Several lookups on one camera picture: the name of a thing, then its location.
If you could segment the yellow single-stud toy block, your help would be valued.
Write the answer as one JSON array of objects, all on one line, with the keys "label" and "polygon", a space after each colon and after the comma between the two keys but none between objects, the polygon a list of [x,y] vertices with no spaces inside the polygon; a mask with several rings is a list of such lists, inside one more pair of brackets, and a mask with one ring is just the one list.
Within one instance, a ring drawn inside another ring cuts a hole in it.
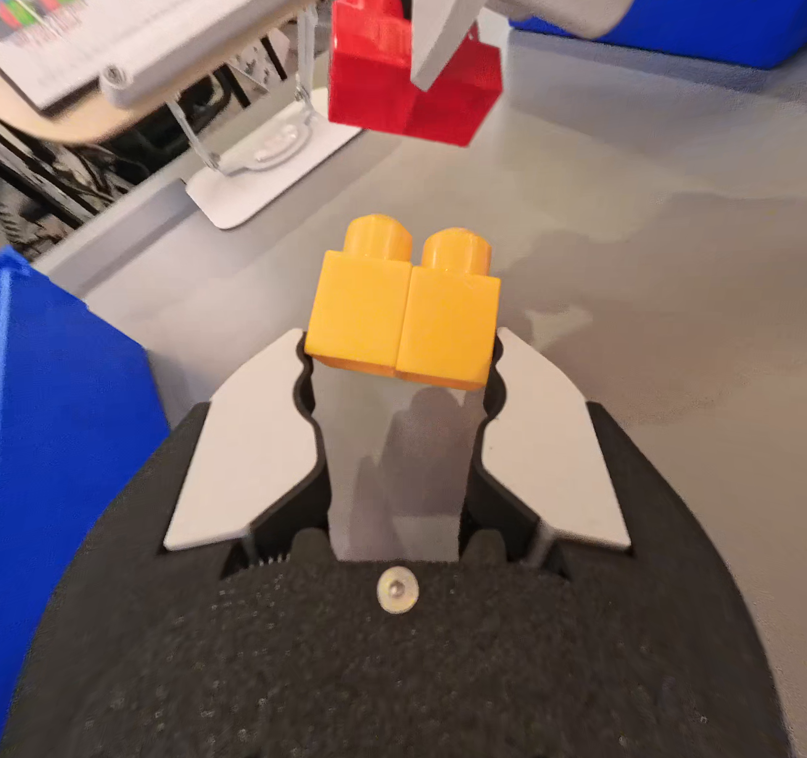
[{"label": "yellow single-stud toy block", "polygon": [[324,254],[304,350],[334,368],[393,376],[411,278],[411,234],[368,215]]},{"label": "yellow single-stud toy block", "polygon": [[411,272],[396,377],[463,391],[486,386],[501,290],[490,265],[490,244],[466,228],[426,240]]}]

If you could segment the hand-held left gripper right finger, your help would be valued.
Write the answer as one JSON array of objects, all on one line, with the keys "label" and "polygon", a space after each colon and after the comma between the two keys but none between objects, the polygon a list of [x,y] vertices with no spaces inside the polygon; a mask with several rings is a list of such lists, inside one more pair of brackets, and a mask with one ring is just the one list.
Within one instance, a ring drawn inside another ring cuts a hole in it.
[{"label": "hand-held left gripper right finger", "polygon": [[498,534],[507,561],[541,566],[560,543],[632,543],[589,404],[547,357],[501,327],[467,479],[467,549]]}]

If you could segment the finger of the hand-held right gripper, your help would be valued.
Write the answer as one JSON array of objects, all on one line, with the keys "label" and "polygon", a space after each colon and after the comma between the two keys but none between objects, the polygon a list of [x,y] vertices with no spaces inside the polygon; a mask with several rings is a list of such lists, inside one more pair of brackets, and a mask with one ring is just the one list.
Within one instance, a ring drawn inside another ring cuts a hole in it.
[{"label": "finger of the hand-held right gripper", "polygon": [[428,91],[487,0],[412,0],[411,83]]}]

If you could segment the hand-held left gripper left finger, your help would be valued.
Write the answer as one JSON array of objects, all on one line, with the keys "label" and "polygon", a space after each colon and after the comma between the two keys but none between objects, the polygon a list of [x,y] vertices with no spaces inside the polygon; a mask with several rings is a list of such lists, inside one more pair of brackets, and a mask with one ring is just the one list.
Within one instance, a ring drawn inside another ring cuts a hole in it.
[{"label": "hand-held left gripper left finger", "polygon": [[249,536],[259,517],[313,476],[321,446],[301,390],[311,374],[303,329],[290,329],[212,395],[164,548]]}]

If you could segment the red two-stud toy block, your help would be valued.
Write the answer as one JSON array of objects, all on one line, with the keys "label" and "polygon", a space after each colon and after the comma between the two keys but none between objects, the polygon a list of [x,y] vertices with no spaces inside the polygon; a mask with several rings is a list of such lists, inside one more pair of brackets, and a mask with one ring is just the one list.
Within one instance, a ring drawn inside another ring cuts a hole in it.
[{"label": "red two-stud toy block", "polygon": [[410,80],[401,0],[335,0],[328,80],[333,123],[467,147],[502,94],[499,48],[473,24],[426,91]]}]

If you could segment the blue plastic bin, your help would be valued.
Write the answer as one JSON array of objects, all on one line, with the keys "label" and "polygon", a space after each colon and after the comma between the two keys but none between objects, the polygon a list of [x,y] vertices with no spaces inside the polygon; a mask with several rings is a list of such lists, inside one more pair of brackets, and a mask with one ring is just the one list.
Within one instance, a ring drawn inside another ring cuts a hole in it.
[{"label": "blue plastic bin", "polygon": [[146,350],[1,254],[1,723],[47,601],[169,434]]},{"label": "blue plastic bin", "polygon": [[805,49],[806,0],[635,0],[595,42],[773,69]]}]

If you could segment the grey desk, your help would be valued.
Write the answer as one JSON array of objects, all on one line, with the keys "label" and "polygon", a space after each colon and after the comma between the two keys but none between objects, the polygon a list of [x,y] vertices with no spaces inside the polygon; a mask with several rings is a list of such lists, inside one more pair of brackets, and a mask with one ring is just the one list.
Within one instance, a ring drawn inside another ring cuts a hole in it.
[{"label": "grey desk", "polygon": [[35,267],[151,354],[169,423],[289,328],[379,213],[492,246],[499,323],[601,403],[752,608],[805,756],[805,54],[770,74],[516,32],[468,148],[363,133],[222,232],[186,153]]}]

